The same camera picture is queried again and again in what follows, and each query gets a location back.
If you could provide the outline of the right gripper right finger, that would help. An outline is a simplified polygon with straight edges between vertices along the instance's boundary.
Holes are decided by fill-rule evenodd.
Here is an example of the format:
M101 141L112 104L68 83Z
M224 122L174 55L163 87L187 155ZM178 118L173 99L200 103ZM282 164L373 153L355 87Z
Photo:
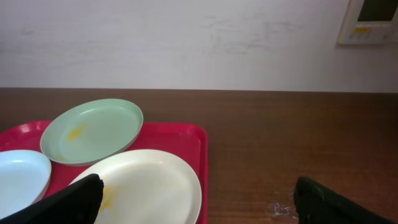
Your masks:
M299 224L394 224L304 176L296 182L294 205Z

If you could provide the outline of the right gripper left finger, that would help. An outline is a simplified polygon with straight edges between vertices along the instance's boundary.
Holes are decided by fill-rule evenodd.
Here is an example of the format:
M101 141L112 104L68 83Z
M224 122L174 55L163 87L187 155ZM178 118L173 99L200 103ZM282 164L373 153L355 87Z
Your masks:
M1 219L1 224L94 224L104 182L90 174L63 190Z

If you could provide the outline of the light blue plate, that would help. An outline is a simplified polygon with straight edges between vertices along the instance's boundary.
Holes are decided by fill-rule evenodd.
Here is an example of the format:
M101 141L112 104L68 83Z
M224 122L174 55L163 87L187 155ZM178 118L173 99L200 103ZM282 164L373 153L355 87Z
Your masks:
M1 153L1 218L41 200L49 186L52 165L41 152Z

